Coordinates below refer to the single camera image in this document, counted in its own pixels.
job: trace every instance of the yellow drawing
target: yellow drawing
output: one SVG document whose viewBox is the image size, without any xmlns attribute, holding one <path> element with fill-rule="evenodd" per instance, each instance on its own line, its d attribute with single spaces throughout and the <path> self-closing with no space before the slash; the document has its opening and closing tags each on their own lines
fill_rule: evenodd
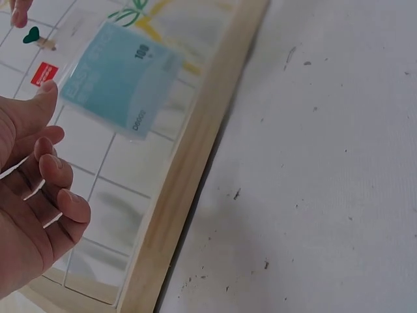
<svg viewBox="0 0 417 313">
<path fill-rule="evenodd" d="M 125 8 L 122 12 L 115 12 L 109 15 L 109 18 L 116 17 L 116 22 L 122 20 L 128 16 L 132 16 L 133 18 L 127 24 L 124 24 L 124 27 L 129 27 L 134 25 L 138 29 L 145 32 L 148 36 L 150 36 L 154 41 L 167 44 L 168 41 L 175 42 L 177 40 L 173 40 L 172 38 L 163 38 L 162 35 L 151 25 L 152 18 L 157 16 L 161 11 L 170 3 L 174 2 L 175 0 L 161 0 L 157 2 L 150 10 L 149 13 L 146 15 L 143 13 L 143 9 L 147 6 L 149 0 L 132 0 L 136 9 L 133 8 Z M 221 0 L 215 1 L 214 4 L 220 8 L 221 10 L 230 12 L 233 10 L 233 5 L 229 3 L 224 3 Z M 191 55 L 195 55 L 195 52 L 190 51 L 188 47 L 183 45 L 181 42 L 175 42 L 176 45 L 182 46 L 185 51 L 187 51 Z M 183 64 L 184 70 L 187 70 L 191 74 L 196 76 L 200 76 L 202 69 L 198 65 L 192 64 L 188 61 L 185 61 Z"/>
</svg>

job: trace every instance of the green drawing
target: green drawing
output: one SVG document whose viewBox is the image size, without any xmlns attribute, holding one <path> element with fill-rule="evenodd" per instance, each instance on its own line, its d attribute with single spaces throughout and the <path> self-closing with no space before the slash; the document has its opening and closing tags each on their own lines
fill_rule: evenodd
<svg viewBox="0 0 417 313">
<path fill-rule="evenodd" d="M 30 44 L 31 42 L 38 41 L 39 38 L 40 38 L 40 36 L 39 36 L 39 28 L 37 28 L 36 26 L 34 26 L 29 31 L 29 34 L 27 34 L 25 36 L 25 38 L 23 38 L 23 43 L 24 44 Z"/>
<path fill-rule="evenodd" d="M 143 14 L 143 9 L 149 0 L 132 0 L 134 8 L 124 8 L 121 11 L 116 11 L 108 16 L 108 18 L 116 17 L 116 22 L 119 22 L 125 18 L 130 18 L 130 21 L 123 24 L 123 27 L 129 27 L 133 25 Z"/>
</svg>

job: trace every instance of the fingernail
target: fingernail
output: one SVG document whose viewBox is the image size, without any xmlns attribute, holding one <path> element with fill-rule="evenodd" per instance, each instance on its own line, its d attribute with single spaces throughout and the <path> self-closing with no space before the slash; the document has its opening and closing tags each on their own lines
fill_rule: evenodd
<svg viewBox="0 0 417 313">
<path fill-rule="evenodd" d="M 77 196 L 76 194 L 73 194 L 69 190 L 65 190 L 65 192 L 70 196 L 72 202 L 76 202 L 76 203 L 79 202 L 79 196 Z"/>
<path fill-rule="evenodd" d="M 44 82 L 36 92 L 37 95 L 41 95 L 44 93 L 49 93 L 53 88 L 55 87 L 55 83 L 53 80 L 48 80 L 47 82 Z"/>
<path fill-rule="evenodd" d="M 19 21 L 19 11 L 16 9 L 13 10 L 12 18 L 10 19 L 10 26 L 15 26 L 16 23 Z"/>
<path fill-rule="evenodd" d="M 53 161 L 55 162 L 55 164 L 57 165 L 58 168 L 63 168 L 64 167 L 64 164 L 56 156 L 53 156 Z"/>
</svg>

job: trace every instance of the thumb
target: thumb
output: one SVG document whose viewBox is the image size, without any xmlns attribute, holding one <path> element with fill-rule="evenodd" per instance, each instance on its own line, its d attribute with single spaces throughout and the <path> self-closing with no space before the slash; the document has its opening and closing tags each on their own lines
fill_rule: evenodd
<svg viewBox="0 0 417 313">
<path fill-rule="evenodd" d="M 0 99 L 0 110 L 11 120 L 16 140 L 40 132 L 49 123 L 57 97 L 57 85 L 50 80 L 42 84 L 31 100 Z"/>
</svg>

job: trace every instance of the finger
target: finger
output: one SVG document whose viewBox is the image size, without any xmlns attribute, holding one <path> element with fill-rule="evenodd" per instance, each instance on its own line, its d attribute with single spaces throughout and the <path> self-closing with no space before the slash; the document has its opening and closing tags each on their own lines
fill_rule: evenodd
<svg viewBox="0 0 417 313">
<path fill-rule="evenodd" d="M 87 201 L 70 191 L 62 189 L 57 200 L 63 215 L 45 228 L 53 250 L 53 261 L 58 260 L 81 240 L 91 218 Z"/>
<path fill-rule="evenodd" d="M 22 199 L 30 196 L 42 182 L 38 160 L 42 155 L 56 154 L 52 142 L 41 138 L 35 143 L 34 152 L 16 168 L 3 178 L 4 184 Z"/>
<path fill-rule="evenodd" d="M 30 9 L 33 0 L 12 0 L 10 1 L 10 9 L 12 17 L 10 19 L 11 26 L 17 28 L 25 27 L 27 24 L 27 11 Z"/>
<path fill-rule="evenodd" d="M 13 150 L 8 158 L 3 171 L 12 168 L 19 164 L 25 157 L 30 155 L 35 148 L 35 143 L 40 138 L 47 138 L 52 145 L 56 145 L 64 139 L 64 130 L 59 126 L 45 127 L 43 130 L 35 135 L 24 137 L 18 140 L 13 147 Z"/>
<path fill-rule="evenodd" d="M 71 187 L 73 173 L 67 162 L 52 155 L 40 157 L 39 170 L 45 179 L 45 185 L 26 202 L 39 222 L 45 226 L 60 214 L 57 198 L 62 188 Z"/>
</svg>

